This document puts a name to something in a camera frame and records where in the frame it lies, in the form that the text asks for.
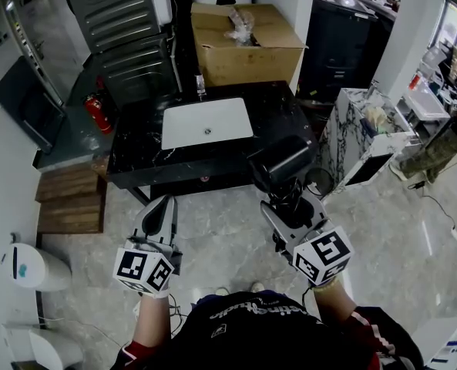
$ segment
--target faucet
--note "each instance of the faucet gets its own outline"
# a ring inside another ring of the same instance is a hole
[[[197,95],[202,100],[203,96],[206,95],[206,84],[204,83],[204,76],[202,71],[199,68],[198,74],[196,74],[196,87]]]
[[[379,81],[376,81],[375,79],[373,79],[372,82],[370,82],[370,86],[368,87],[367,94],[365,95],[366,100],[371,98],[371,96],[374,94],[375,90],[380,92],[379,88],[378,88],[378,84],[379,84]]]

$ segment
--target wooden step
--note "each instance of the wooden step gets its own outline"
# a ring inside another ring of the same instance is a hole
[[[103,232],[105,193],[45,201],[40,207],[38,232],[91,234]]]
[[[43,203],[62,197],[101,194],[106,182],[96,174],[89,163],[65,167],[43,173],[40,178],[36,201]]]

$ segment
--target white box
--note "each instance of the white box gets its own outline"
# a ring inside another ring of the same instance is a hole
[[[113,277],[133,291],[158,294],[172,272],[172,264],[159,252],[119,248]]]
[[[298,245],[293,265],[316,285],[321,285],[342,272],[355,251],[341,226]]]

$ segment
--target marble cabinet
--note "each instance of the marble cabinet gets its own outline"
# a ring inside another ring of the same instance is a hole
[[[342,89],[322,133],[317,163],[333,176],[330,195],[371,183],[415,135],[388,98],[377,90],[366,95],[366,89]],[[365,118],[368,107],[387,116],[380,133]]]

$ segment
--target red fire extinguisher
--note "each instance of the red fire extinguisher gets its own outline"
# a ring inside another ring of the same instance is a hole
[[[105,114],[102,108],[102,102],[98,99],[95,93],[88,95],[84,101],[84,107],[91,114],[96,124],[101,129],[103,134],[108,134],[113,131],[113,125],[110,118]]]

